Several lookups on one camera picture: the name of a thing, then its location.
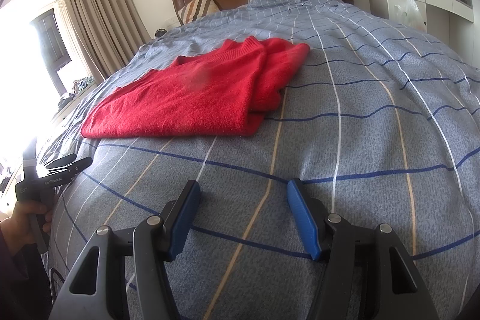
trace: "white dresser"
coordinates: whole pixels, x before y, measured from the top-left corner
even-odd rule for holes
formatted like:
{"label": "white dresser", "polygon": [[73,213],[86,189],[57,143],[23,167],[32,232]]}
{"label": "white dresser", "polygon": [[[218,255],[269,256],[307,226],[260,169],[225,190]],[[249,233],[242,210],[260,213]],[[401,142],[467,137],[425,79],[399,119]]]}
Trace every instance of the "white dresser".
{"label": "white dresser", "polygon": [[[395,6],[405,7],[407,0],[370,0],[375,16],[395,21]],[[459,0],[415,0],[427,32],[469,60],[473,51],[473,9]]]}

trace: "red sweater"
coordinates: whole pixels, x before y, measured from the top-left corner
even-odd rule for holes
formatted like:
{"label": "red sweater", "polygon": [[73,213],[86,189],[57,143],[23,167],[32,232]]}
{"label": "red sweater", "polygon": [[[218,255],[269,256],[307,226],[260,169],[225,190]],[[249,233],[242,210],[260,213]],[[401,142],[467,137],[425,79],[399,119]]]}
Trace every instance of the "red sweater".
{"label": "red sweater", "polygon": [[310,48],[273,38],[226,40],[204,55],[177,57],[161,71],[118,88],[82,125],[86,138],[133,136],[250,136]]}

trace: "beige curtain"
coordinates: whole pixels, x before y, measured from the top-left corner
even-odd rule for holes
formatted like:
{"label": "beige curtain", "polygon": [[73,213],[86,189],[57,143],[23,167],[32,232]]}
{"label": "beige curtain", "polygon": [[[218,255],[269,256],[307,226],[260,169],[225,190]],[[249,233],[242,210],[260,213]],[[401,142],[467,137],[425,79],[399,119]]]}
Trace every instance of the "beige curtain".
{"label": "beige curtain", "polygon": [[132,0],[64,1],[85,57],[104,78],[126,66],[150,40]]}
{"label": "beige curtain", "polygon": [[62,36],[63,43],[67,48],[70,58],[83,64],[87,74],[92,75],[97,84],[102,82],[104,77],[92,61],[90,55],[86,52],[83,45],[78,41],[65,1],[57,0],[57,2],[53,4],[53,12],[55,13],[55,19],[59,29],[58,31],[60,32],[60,36]]}

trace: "bedsheet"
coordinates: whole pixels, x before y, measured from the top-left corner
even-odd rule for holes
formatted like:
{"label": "bedsheet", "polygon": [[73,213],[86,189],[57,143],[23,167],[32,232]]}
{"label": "bedsheet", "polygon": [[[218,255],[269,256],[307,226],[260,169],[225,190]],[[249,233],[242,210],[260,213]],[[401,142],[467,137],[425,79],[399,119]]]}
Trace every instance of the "bedsheet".
{"label": "bedsheet", "polygon": [[[118,86],[225,39],[279,37],[310,54],[252,137],[83,139],[88,111]],[[438,39],[340,0],[254,0],[173,29],[82,100],[40,152],[93,164],[57,202],[48,267],[68,274],[95,229],[135,226],[188,179],[202,198],[166,265],[184,319],[305,319],[323,272],[286,197],[308,192],[352,224],[393,226],[453,319],[480,282],[480,72]],[[131,317],[140,318],[126,260]],[[350,314],[358,309],[354,289]]]}

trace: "human hand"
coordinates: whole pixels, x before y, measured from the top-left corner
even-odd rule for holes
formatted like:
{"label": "human hand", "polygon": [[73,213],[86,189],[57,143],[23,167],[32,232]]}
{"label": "human hand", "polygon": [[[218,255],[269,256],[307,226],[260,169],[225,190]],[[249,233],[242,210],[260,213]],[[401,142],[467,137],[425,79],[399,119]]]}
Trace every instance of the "human hand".
{"label": "human hand", "polygon": [[8,251],[14,256],[26,244],[35,243],[32,230],[30,229],[29,214],[44,214],[46,223],[43,224],[43,231],[48,233],[52,227],[53,211],[40,202],[24,201],[17,202],[11,217],[0,222],[0,229]]}

